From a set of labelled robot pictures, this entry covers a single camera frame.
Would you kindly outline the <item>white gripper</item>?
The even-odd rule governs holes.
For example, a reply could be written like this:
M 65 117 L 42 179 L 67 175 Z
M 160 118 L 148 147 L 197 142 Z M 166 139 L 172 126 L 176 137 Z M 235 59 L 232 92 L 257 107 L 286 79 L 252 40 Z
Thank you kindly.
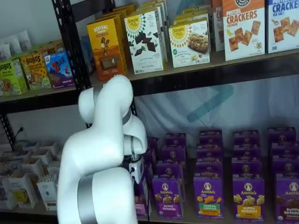
M 131 178 L 139 184 L 144 173 L 144 160 L 131 161 L 129 163 L 129 173 Z

